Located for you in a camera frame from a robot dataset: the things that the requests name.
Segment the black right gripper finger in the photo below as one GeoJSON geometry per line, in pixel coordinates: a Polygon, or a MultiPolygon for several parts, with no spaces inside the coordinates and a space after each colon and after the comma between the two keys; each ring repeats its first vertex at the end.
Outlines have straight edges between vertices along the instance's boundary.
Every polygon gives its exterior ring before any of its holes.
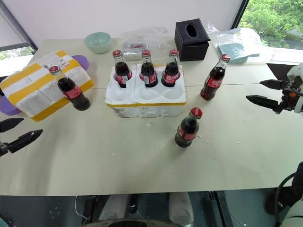
{"type": "Polygon", "coordinates": [[[283,90],[287,86],[288,81],[268,79],[261,81],[260,84],[270,89],[283,90]]]}
{"type": "Polygon", "coordinates": [[[276,114],[280,114],[283,111],[283,107],[276,100],[268,99],[265,96],[249,95],[246,98],[255,105],[271,109],[276,114]]]}

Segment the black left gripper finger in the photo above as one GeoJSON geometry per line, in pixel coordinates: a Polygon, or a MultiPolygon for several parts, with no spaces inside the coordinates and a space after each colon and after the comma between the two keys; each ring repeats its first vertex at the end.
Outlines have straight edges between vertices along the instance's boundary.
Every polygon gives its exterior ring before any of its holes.
{"type": "Polygon", "coordinates": [[[16,127],[24,118],[8,118],[0,122],[0,132],[6,132],[16,127]]]}
{"type": "Polygon", "coordinates": [[[43,130],[39,129],[21,135],[18,137],[18,139],[6,145],[8,147],[8,151],[10,153],[15,153],[18,150],[26,147],[30,143],[34,142],[42,134],[42,132],[43,130]]]}

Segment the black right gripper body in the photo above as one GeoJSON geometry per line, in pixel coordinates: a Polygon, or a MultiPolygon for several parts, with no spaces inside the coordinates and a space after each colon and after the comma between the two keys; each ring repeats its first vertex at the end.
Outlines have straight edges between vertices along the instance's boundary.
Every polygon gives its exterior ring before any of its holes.
{"type": "Polygon", "coordinates": [[[290,89],[290,82],[283,81],[282,82],[282,101],[279,104],[279,107],[282,110],[292,111],[295,109],[299,96],[293,93],[290,89]]]}

